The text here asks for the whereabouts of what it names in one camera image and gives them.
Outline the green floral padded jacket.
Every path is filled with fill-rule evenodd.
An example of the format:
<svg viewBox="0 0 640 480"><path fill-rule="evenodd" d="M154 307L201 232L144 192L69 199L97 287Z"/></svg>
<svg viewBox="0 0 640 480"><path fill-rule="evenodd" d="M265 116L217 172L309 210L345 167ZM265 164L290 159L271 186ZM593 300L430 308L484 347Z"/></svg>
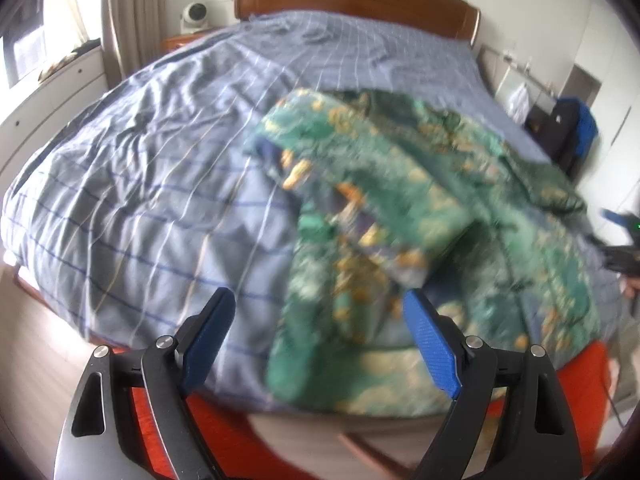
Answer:
<svg viewBox="0 0 640 480"><path fill-rule="evenodd" d="M382 90L296 89L247 146L300 207L266 368L278 400L376 417L445 411L405 317L414 288L463 333L502 350L541 344L556 366L598 339L568 226L584 201L558 168L474 119Z"/></svg>

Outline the orange red blanket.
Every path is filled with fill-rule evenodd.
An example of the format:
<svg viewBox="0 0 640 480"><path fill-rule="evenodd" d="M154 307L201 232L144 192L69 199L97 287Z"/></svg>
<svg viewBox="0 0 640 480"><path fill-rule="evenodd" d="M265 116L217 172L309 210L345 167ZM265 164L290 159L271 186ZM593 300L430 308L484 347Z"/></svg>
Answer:
<svg viewBox="0 0 640 480"><path fill-rule="evenodd" d="M597 446L608 416L608 389L615 386L611 378L608 350L601 341L590 344L574 360L559 370L558 376L570 404L578 435L582 470L590 474L598 462ZM155 428L145 392L131 393L141 439L152 471L166 478L175 477ZM216 454L222 468L232 477L249 479L310 479L303 471L277 454L250 426L247 417L222 408L194 394L188 407L205 442Z"/></svg>

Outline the dark jacket with blue lining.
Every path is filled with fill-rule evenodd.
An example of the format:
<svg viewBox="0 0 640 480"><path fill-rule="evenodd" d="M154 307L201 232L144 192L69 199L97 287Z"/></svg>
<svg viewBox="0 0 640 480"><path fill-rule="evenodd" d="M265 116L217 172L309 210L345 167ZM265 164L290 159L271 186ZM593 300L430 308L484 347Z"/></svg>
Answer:
<svg viewBox="0 0 640 480"><path fill-rule="evenodd" d="M525 129L571 181L578 178L599 133L590 108L576 98L557 99L549 113L534 106Z"/></svg>

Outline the blue plaid bed sheet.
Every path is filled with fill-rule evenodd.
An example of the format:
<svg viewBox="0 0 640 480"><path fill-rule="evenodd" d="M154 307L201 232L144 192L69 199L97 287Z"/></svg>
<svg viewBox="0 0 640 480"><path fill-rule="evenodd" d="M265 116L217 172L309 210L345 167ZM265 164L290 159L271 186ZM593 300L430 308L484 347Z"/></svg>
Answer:
<svg viewBox="0 0 640 480"><path fill-rule="evenodd" d="M208 390L250 410L294 408L270 392L266 368L300 207L247 139L296 89L404 94L472 118L523 158L551 164L491 99L465 42L284 12L168 54L89 105L9 186L3 246L82 336L121 347L173 333L216 289L231 289L235 318ZM568 226L592 281L595 341L608 340L625 307L620 280L590 243L587 206Z"/></svg>

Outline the white plastic bag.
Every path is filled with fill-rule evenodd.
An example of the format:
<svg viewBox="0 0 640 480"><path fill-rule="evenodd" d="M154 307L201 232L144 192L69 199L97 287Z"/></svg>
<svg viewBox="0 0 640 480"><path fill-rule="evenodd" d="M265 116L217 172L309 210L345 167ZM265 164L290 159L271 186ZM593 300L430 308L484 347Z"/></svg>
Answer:
<svg viewBox="0 0 640 480"><path fill-rule="evenodd" d="M524 125L530 112L530 99L526 84L520 84L506 99L506 114L518 125Z"/></svg>

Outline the white drawer cabinet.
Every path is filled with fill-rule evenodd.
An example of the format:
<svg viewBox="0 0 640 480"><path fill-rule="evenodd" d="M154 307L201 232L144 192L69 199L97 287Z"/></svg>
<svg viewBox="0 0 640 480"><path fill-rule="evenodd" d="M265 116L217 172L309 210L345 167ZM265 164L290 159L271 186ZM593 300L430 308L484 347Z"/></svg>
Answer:
<svg viewBox="0 0 640 480"><path fill-rule="evenodd" d="M6 188L29 157L107 92L100 47L79 55L45 81L29 76L1 107L1 186Z"/></svg>

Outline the wooden nightstand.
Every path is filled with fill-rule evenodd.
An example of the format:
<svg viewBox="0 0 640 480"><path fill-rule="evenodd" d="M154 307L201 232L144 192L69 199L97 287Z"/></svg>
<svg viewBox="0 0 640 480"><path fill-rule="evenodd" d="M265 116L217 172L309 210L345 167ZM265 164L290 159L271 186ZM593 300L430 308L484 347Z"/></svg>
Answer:
<svg viewBox="0 0 640 480"><path fill-rule="evenodd" d="M187 34L180 36L173 36L162 41L163 54L174 52L193 41L206 37L208 32L197 32L196 34Z"/></svg>

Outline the white round fan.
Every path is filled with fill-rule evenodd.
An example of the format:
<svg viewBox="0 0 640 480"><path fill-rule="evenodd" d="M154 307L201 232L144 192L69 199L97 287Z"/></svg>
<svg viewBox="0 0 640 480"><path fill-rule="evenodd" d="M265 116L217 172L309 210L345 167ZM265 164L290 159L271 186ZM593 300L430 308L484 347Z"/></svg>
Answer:
<svg viewBox="0 0 640 480"><path fill-rule="evenodd" d="M208 7L205 3L191 2L185 6L180 18L180 32L183 35L197 34L209 29Z"/></svg>

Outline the beige curtain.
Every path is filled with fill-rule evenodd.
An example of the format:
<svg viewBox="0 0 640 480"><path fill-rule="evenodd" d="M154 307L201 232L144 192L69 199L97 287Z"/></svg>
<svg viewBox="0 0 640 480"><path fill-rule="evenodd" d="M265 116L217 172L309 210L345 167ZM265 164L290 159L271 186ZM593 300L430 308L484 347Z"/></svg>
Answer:
<svg viewBox="0 0 640 480"><path fill-rule="evenodd" d="M166 0L101 0L101 46L114 88L162 56Z"/></svg>

